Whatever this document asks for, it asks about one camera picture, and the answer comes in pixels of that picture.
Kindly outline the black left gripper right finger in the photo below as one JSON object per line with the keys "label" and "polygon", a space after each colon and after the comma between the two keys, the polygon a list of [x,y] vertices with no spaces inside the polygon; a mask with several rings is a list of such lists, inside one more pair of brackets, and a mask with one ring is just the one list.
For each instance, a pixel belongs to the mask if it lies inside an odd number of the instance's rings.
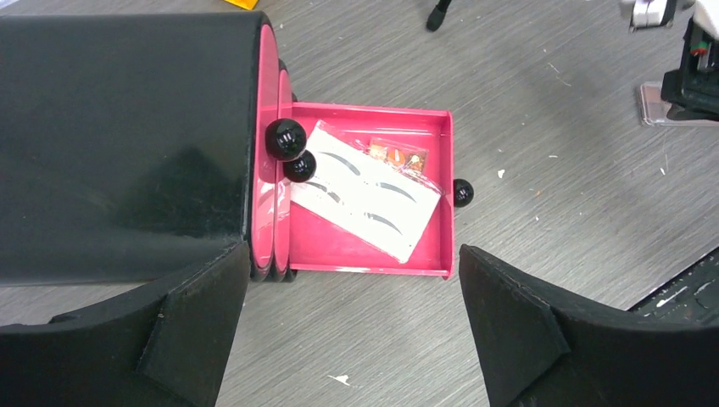
{"label": "black left gripper right finger", "polygon": [[616,309],[468,245],[459,276],[492,406],[718,403],[718,325]]}

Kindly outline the small eyeshadow palette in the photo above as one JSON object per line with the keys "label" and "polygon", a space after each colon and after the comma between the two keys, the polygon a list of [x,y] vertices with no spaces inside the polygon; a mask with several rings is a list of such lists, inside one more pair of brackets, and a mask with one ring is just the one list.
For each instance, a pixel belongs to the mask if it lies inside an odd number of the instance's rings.
{"label": "small eyeshadow palette", "polygon": [[396,170],[414,173],[424,171],[428,155],[428,151],[424,148],[380,137],[371,139],[367,153]]}

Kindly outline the false eyelash card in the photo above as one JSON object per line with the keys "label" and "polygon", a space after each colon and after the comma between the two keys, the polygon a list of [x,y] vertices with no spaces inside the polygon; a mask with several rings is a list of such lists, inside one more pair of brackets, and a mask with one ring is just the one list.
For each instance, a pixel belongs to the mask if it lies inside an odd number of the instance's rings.
{"label": "false eyelash card", "polygon": [[442,189],[372,158],[364,143],[345,142],[341,136],[335,126],[316,122],[307,143],[316,160],[315,174],[293,183],[292,201],[399,263],[408,262]]}

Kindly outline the black drawer organizer cabinet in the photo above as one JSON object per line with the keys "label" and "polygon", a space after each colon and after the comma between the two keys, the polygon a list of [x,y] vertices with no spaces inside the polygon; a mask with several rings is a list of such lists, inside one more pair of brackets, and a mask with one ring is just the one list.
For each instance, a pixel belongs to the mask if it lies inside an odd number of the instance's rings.
{"label": "black drawer organizer cabinet", "polygon": [[153,280],[276,238],[265,129],[286,70],[261,12],[1,18],[1,283]]}

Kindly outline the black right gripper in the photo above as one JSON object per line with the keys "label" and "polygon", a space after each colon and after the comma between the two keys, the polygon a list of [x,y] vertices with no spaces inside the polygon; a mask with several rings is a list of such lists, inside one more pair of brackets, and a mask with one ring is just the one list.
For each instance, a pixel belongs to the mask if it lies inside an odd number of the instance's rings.
{"label": "black right gripper", "polygon": [[717,11],[695,11],[683,37],[678,69],[664,74],[660,97],[673,121],[718,120]]}

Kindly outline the long eyeshadow palette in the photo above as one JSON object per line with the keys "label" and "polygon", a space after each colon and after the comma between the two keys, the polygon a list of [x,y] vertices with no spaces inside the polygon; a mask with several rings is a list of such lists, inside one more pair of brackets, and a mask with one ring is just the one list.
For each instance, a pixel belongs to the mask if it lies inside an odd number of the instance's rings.
{"label": "long eyeshadow palette", "polygon": [[660,97],[661,82],[648,81],[637,88],[641,123],[646,126],[718,127],[714,120],[674,120],[669,117],[672,105]]}

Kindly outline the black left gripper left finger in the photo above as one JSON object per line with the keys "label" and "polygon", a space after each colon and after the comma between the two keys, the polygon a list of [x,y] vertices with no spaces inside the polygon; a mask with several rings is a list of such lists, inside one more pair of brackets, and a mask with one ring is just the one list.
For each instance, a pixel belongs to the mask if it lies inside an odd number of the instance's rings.
{"label": "black left gripper left finger", "polygon": [[47,324],[3,326],[2,405],[215,405],[250,265],[238,243]]}

